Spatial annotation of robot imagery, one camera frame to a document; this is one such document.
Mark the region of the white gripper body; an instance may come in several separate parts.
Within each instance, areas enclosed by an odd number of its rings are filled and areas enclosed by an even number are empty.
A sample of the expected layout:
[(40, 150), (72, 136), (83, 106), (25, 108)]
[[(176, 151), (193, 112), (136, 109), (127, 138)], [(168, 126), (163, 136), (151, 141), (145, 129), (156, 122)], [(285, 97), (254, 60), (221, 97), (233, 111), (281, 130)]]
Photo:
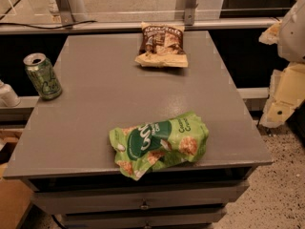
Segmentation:
[(278, 55), (290, 62), (305, 62), (305, 0), (297, 0), (279, 29)]

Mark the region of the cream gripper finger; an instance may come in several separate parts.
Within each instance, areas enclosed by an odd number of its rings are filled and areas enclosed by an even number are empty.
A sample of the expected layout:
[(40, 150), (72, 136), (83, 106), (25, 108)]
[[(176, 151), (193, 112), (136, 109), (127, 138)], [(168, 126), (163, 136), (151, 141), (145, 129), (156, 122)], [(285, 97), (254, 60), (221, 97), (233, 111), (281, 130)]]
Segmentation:
[(260, 43), (273, 45), (278, 42), (281, 22), (276, 22), (265, 30), (258, 38)]
[(283, 71), (274, 70), (271, 76), (269, 98), (259, 123), (277, 128), (305, 101), (305, 64), (290, 63)]

